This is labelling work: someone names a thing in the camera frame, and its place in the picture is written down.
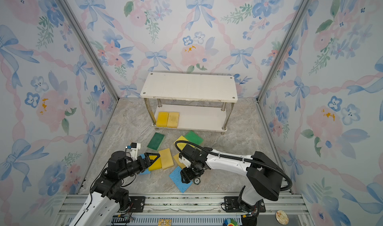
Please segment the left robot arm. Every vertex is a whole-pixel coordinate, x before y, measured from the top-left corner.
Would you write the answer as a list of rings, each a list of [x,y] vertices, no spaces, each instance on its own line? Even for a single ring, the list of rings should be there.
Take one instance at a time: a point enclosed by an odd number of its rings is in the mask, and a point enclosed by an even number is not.
[[[144,156],[134,160],[124,151],[114,152],[92,183],[85,203],[70,225],[106,226],[118,211],[128,211],[132,203],[129,191],[123,188],[123,180],[144,172],[160,158],[158,153]]]

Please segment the large blue sponge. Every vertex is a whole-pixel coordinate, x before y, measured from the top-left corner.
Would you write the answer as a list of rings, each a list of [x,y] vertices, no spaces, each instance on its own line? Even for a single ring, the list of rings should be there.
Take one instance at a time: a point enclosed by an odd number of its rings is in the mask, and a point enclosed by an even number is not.
[[[182,169],[179,166],[176,167],[170,173],[169,177],[173,181],[173,183],[176,185],[176,187],[180,190],[180,192],[184,193],[192,185],[192,182],[189,182],[188,184],[185,184],[182,182],[181,170]]]

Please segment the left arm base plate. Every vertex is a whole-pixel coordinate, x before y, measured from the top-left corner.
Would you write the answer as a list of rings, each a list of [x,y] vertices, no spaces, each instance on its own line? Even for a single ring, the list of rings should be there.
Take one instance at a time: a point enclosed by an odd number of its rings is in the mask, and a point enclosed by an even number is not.
[[[129,196],[120,202],[121,213],[142,213],[145,206],[145,196]]]

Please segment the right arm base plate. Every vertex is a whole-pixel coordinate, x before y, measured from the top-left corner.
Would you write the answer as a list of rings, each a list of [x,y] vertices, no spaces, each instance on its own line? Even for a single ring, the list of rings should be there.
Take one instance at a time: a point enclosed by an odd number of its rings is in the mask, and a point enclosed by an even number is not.
[[[249,213],[247,210],[243,210],[240,207],[240,203],[238,202],[238,197],[235,196],[225,196],[223,197],[223,203],[221,203],[221,208],[227,213]],[[250,207],[253,212],[257,209],[260,213],[265,213],[265,203],[264,200],[260,200],[254,207]]]

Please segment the tan yellow orange-backed sponge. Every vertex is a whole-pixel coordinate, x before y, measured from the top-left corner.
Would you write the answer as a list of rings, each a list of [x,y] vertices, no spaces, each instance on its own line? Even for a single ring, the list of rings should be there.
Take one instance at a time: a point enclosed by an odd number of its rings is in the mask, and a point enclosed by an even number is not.
[[[167,127],[168,128],[177,128],[179,124],[179,112],[169,112]]]

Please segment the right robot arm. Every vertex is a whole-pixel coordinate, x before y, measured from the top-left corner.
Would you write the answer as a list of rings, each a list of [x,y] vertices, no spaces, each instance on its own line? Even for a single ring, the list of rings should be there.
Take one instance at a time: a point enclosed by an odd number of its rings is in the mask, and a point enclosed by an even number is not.
[[[183,183],[199,183],[206,170],[223,170],[244,176],[250,186],[243,186],[237,197],[237,208],[243,212],[260,211],[264,199],[278,201],[282,191],[283,171],[264,153],[253,155],[225,154],[208,147],[186,144],[179,153]]]

